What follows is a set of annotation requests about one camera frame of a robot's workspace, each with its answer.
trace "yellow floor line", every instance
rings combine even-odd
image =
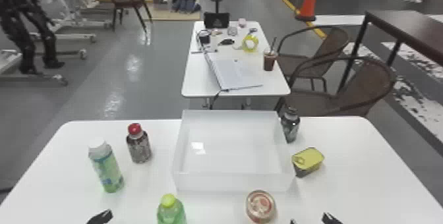
[[[295,14],[299,14],[300,11],[292,5],[288,0],[282,0]],[[308,27],[313,27],[314,24],[312,22],[305,22]],[[315,34],[317,34],[320,38],[324,39],[326,34],[321,29],[314,29]]]

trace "small table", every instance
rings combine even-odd
[[[112,223],[156,223],[163,194],[182,200],[188,223],[252,223],[245,193],[176,192],[171,165],[180,120],[139,121],[149,134],[152,159],[131,161],[125,136],[132,121],[76,121],[63,125],[0,205],[0,223],[85,224],[110,208]],[[88,159],[88,141],[103,137],[125,179],[108,194]],[[360,117],[306,117],[289,154],[316,147],[321,168],[273,192],[273,223],[321,223],[325,211],[345,224],[441,224],[443,209],[369,121]]]
[[[281,72],[280,66],[276,61],[274,69],[270,72],[263,70],[263,51],[269,47],[268,41],[263,33],[262,27],[258,22],[248,21],[246,28],[240,28],[238,22],[230,22],[230,26],[235,26],[238,29],[238,34],[235,37],[227,35],[227,29],[221,29],[223,34],[218,35],[218,40],[222,41],[225,38],[235,40],[234,47],[241,45],[243,38],[248,34],[249,28],[257,28],[258,31],[254,35],[258,38],[259,43],[257,50],[253,53],[247,53],[243,50],[236,50],[232,45],[220,45],[218,53],[232,57],[233,59],[246,60],[254,68],[263,72],[264,85],[256,88],[247,88],[242,90],[232,90],[229,92],[221,92],[221,97],[247,97],[247,105],[251,96],[285,96],[290,93],[285,76]],[[188,61],[186,64],[185,76],[183,79],[183,86],[181,88],[181,95],[185,98],[205,98],[206,104],[209,104],[213,98],[220,91],[217,78],[211,71],[207,62],[201,53],[192,53],[199,51],[199,46],[196,40],[196,33],[205,29],[203,21],[197,21],[194,24],[194,30],[191,34],[191,44],[189,45]]]
[[[443,65],[443,23],[430,18],[417,11],[367,11],[360,27],[359,35],[355,40],[352,56],[356,56],[368,23],[372,23],[381,30],[395,37],[397,42],[386,61],[391,66],[396,58],[402,43],[406,43],[429,59]],[[341,89],[349,76],[353,61],[349,61],[339,89]]]

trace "rug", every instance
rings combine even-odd
[[[170,10],[155,10],[153,3],[147,3],[149,7],[149,11],[152,15],[152,20],[157,21],[198,21],[200,20],[201,11],[186,14],[186,13],[175,13]],[[140,13],[142,15],[143,20],[149,20],[148,14],[144,11],[143,8],[140,8]]]

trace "green bottle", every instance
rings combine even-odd
[[[172,194],[162,197],[157,209],[158,224],[186,224],[186,215],[183,204]]]
[[[114,193],[123,187],[123,177],[111,146],[102,138],[89,144],[89,158],[106,192]]]

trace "plastic cup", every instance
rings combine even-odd
[[[265,71],[272,71],[277,56],[277,52],[275,52],[274,50],[270,51],[269,48],[263,51],[263,69]]]

